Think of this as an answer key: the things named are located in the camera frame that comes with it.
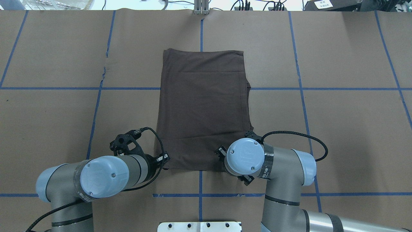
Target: blue round cap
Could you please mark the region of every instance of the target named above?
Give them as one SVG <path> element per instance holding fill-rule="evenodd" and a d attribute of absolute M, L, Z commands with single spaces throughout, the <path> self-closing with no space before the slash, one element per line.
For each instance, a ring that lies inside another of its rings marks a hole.
<path fill-rule="evenodd" d="M 44 170 L 39 177 L 37 178 L 36 181 L 36 193 L 39 195 L 40 200 L 49 203 L 50 201 L 47 199 L 46 196 L 46 189 L 47 189 L 47 183 L 49 183 L 50 177 L 52 177 L 53 173 L 61 166 L 65 165 L 61 164 L 56 167 L 48 168 Z"/>
<path fill-rule="evenodd" d="M 115 156 L 102 156 L 88 162 L 80 174 L 84 192 L 94 198 L 109 197 L 124 189 L 129 168 Z"/>
<path fill-rule="evenodd" d="M 249 175 L 262 167 L 265 152 L 256 140 L 243 138 L 230 145 L 226 161 L 233 171 L 241 175 Z"/>
<path fill-rule="evenodd" d="M 292 149 L 296 152 L 297 156 L 299 157 L 300 163 L 302 164 L 303 175 L 304 175 L 304 182 L 303 186 L 308 186 L 315 181 L 316 176 L 316 161 L 315 158 L 306 152 L 301 152 L 295 149 Z"/>

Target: folded cloth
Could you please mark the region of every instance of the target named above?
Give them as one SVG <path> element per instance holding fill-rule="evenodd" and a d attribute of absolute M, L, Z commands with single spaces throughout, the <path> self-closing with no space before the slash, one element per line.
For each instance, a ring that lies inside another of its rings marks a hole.
<path fill-rule="evenodd" d="M 165 50 L 160 87 L 157 132 L 171 157 L 164 167 L 222 171 L 214 151 L 253 130 L 243 51 Z"/>

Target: black rubber band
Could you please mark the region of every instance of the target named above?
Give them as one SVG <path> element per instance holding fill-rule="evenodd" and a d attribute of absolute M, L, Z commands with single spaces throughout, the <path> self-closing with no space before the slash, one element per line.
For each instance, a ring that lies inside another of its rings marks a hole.
<path fill-rule="evenodd" d="M 330 217 L 330 220 L 332 221 L 333 232 L 344 232 L 342 221 L 340 220 L 340 218 L 333 214 L 327 214 L 327 215 Z"/>
<path fill-rule="evenodd" d="M 73 223 L 79 223 L 82 222 L 84 220 L 90 219 L 93 217 L 93 214 L 89 214 L 87 216 L 81 217 L 81 218 L 76 218 L 76 219 L 72 219 L 72 220 L 68 220 L 68 221 L 64 221 L 64 222 L 58 222 L 58 223 L 51 223 L 52 227 L 56 227 L 56 226 L 63 226 L 63 225 L 70 225 Z"/>
<path fill-rule="evenodd" d="M 290 206 L 299 206 L 300 202 L 295 202 L 295 201 L 285 201 L 285 200 L 281 200 L 281 199 L 277 199 L 268 195 L 265 195 L 265 199 L 268 199 L 270 201 L 274 201 L 277 203 L 281 203 L 281 204 L 285 204 L 285 205 L 290 205 Z"/>
<path fill-rule="evenodd" d="M 302 209 L 302 210 L 305 213 L 305 218 L 306 218 L 306 232 L 310 232 L 310 222 L 309 222 L 308 212 L 304 209 Z"/>

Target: white sticker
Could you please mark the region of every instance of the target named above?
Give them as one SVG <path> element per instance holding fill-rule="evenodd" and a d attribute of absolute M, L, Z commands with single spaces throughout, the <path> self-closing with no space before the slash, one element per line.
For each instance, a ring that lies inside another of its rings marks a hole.
<path fill-rule="evenodd" d="M 325 8 L 333 7 L 332 3 L 330 3 L 329 0 L 317 1 L 315 2 L 315 5 L 318 9 L 325 9 Z"/>

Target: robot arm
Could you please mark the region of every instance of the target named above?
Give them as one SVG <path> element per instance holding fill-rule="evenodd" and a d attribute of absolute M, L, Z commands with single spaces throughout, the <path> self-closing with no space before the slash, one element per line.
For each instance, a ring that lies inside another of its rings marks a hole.
<path fill-rule="evenodd" d="M 216 150 L 225 171 L 246 185 L 255 177 L 267 179 L 262 232 L 407 232 L 407 229 L 308 212 L 299 208 L 301 186 L 311 185 L 316 163 L 306 152 L 272 147 L 248 132 L 226 150 Z"/>
<path fill-rule="evenodd" d="M 110 143 L 115 156 L 62 164 L 40 174 L 36 192 L 41 200 L 50 202 L 53 209 L 76 203 L 53 213 L 52 232 L 92 232 L 92 201 L 142 188 L 154 180 L 130 189 L 147 182 L 170 159 L 166 152 L 156 158 L 143 152 L 136 142 L 143 129 L 118 135 Z M 128 148 L 130 143 L 136 146 L 132 150 Z"/>

